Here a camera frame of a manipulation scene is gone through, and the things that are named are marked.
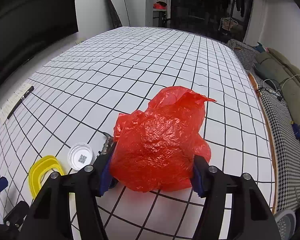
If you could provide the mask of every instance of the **houndstooth fabric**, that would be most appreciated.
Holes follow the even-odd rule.
[[[243,68],[248,71],[252,68],[253,60],[260,54],[257,50],[235,39],[229,40],[227,46],[234,51]]]
[[[250,70],[258,88],[262,80]],[[261,104],[269,121],[277,163],[276,212],[295,210],[300,199],[300,141],[291,126],[291,115],[284,100],[281,102],[266,91],[261,92]]]

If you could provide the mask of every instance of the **striped fabric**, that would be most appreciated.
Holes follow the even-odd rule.
[[[263,81],[250,70],[258,87]],[[267,91],[260,93],[261,104],[266,113],[274,141],[277,164],[275,212],[296,210],[300,199],[300,142],[296,140],[291,126],[291,116],[284,100],[281,102]]]

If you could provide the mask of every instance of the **red plastic bag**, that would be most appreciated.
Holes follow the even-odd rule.
[[[162,89],[145,112],[119,114],[112,176],[134,191],[174,191],[191,187],[194,154],[207,162],[211,150],[199,135],[204,103],[215,102],[181,87]]]

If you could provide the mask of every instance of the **qr code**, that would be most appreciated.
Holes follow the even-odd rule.
[[[86,156],[84,156],[84,155],[81,155],[81,156],[80,156],[80,158],[79,158],[79,160],[78,160],[78,162],[79,162],[79,163],[82,163],[82,164],[84,164],[84,163],[85,163],[85,161],[86,161],[86,159],[87,159],[87,157],[86,157]]]

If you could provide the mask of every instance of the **yellow plastic object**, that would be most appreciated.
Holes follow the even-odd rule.
[[[41,189],[41,177],[50,169],[59,171],[61,175],[65,174],[58,160],[52,155],[45,156],[32,165],[29,171],[29,188],[33,199]]]

